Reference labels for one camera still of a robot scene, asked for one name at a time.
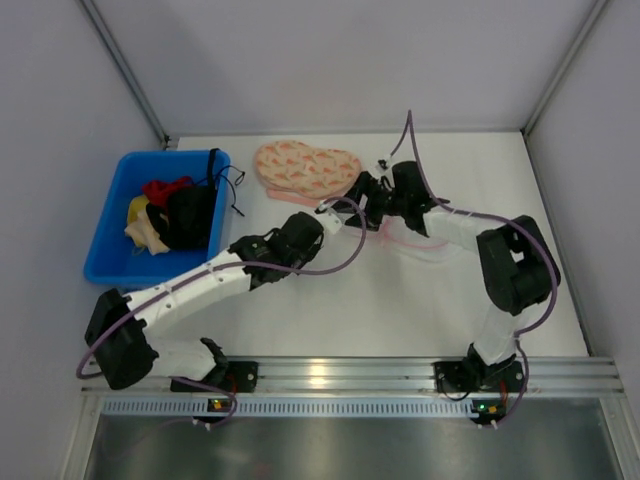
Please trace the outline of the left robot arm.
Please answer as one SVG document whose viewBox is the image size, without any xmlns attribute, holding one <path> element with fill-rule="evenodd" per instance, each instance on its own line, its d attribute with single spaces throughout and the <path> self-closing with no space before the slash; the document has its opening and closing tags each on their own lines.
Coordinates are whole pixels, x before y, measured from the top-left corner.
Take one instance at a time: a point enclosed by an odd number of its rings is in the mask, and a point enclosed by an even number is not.
<svg viewBox="0 0 640 480">
<path fill-rule="evenodd" d="M 328 213 L 291 215 L 264 235 L 244 236 L 200 266 L 164 283 L 101 294 L 85 341 L 107 384 L 124 390 L 147 377 L 184 378 L 174 390 L 203 390 L 224 382 L 229 362 L 211 339 L 172 340 L 166 333 L 188 316 L 225 298 L 285 278 L 319 252 L 340 227 Z"/>
</svg>

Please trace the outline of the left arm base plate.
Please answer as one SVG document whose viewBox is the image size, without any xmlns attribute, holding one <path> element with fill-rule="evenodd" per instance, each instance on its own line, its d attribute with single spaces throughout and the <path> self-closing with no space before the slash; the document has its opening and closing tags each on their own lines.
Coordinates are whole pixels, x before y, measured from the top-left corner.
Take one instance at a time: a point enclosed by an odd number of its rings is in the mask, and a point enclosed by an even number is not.
<svg viewBox="0 0 640 480">
<path fill-rule="evenodd" d="M 203 380 L 184 383 L 171 380 L 171 392 L 211 392 L 216 388 L 225 392 L 252 393 L 255 391 L 259 373 L 259 363 L 255 361 L 231 360 L 225 372 L 220 367 L 207 375 Z"/>
</svg>

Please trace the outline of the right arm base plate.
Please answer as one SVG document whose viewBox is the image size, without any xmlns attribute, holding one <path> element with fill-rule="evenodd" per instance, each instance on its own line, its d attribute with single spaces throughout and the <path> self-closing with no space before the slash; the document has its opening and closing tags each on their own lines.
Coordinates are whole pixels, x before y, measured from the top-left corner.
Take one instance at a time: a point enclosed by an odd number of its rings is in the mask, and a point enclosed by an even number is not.
<svg viewBox="0 0 640 480">
<path fill-rule="evenodd" d="M 521 362 L 514 356 L 494 365 L 481 360 L 442 360 L 434 365 L 436 391 L 441 394 L 517 393 L 524 382 Z"/>
</svg>

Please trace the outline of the white mesh laundry bag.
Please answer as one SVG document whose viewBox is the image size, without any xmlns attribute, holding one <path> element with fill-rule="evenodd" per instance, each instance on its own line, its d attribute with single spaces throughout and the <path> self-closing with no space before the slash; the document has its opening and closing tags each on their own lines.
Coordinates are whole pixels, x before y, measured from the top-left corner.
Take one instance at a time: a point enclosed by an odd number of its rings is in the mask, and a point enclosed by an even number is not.
<svg viewBox="0 0 640 480">
<path fill-rule="evenodd" d="M 458 253 L 457 247 L 442 239 L 409 230 L 397 217 L 385 217 L 377 230 L 367 232 L 367 239 L 389 251 L 430 263 L 444 262 Z"/>
</svg>

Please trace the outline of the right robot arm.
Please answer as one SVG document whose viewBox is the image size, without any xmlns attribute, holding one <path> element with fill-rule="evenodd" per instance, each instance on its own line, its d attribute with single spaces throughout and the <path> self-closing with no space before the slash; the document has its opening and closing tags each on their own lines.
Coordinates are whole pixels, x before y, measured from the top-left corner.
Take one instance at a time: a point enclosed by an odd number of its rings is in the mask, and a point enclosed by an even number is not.
<svg viewBox="0 0 640 480">
<path fill-rule="evenodd" d="M 346 198 L 338 212 L 351 212 L 353 203 L 364 211 L 351 215 L 350 226 L 376 231 L 384 218 L 399 217 L 422 237 L 444 240 L 478 256 L 490 307 L 461 369 L 467 382 L 481 387 L 508 368 L 520 337 L 532 329 L 525 322 L 530 310 L 542 303 L 553 305 L 561 282 L 536 221 L 527 215 L 509 220 L 456 209 L 432 192 L 415 161 L 394 165 L 390 177 L 360 173 Z"/>
</svg>

